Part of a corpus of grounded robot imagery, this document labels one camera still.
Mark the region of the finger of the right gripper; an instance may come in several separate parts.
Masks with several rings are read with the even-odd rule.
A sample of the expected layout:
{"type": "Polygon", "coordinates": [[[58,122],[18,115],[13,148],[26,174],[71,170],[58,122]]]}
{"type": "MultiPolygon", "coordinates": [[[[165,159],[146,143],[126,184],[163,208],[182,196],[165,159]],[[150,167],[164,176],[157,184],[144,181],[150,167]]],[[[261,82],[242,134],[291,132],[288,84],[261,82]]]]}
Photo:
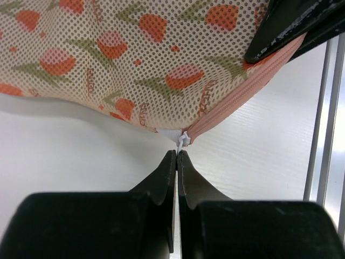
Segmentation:
{"type": "Polygon", "coordinates": [[[344,33],[344,16],[327,18],[316,28],[311,29],[305,36],[301,46],[289,61],[303,55],[324,42],[344,33]]]}
{"type": "Polygon", "coordinates": [[[338,16],[344,16],[344,1],[270,1],[244,59],[257,64],[327,18],[338,16]]]}

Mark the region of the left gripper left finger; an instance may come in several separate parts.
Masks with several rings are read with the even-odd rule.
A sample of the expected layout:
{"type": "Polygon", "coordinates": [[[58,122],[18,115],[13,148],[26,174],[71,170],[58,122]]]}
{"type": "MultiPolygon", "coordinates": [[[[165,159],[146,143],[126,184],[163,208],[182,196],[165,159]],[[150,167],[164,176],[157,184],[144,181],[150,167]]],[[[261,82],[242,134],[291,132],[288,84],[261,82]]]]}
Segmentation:
{"type": "Polygon", "coordinates": [[[127,192],[27,196],[1,258],[169,258],[174,251],[176,152],[127,192]]]}

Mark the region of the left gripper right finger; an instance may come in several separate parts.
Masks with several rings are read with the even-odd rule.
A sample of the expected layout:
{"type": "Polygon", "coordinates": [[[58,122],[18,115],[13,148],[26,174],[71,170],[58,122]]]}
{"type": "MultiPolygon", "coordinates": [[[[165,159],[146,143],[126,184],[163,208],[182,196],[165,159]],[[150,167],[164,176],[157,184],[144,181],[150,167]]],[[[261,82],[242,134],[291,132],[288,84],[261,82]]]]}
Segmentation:
{"type": "Polygon", "coordinates": [[[305,201],[236,201],[177,156],[182,258],[344,258],[326,211],[305,201]]]}

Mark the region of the floral pink laundry bag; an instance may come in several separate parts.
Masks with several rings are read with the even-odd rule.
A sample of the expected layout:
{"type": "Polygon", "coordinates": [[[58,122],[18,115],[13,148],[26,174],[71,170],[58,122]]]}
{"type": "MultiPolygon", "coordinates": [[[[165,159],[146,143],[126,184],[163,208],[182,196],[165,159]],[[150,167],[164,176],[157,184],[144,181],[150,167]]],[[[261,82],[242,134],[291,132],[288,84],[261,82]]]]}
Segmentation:
{"type": "Polygon", "coordinates": [[[1,1],[1,92],[58,98],[183,146],[260,91],[298,36],[245,52],[268,1],[1,1]]]}

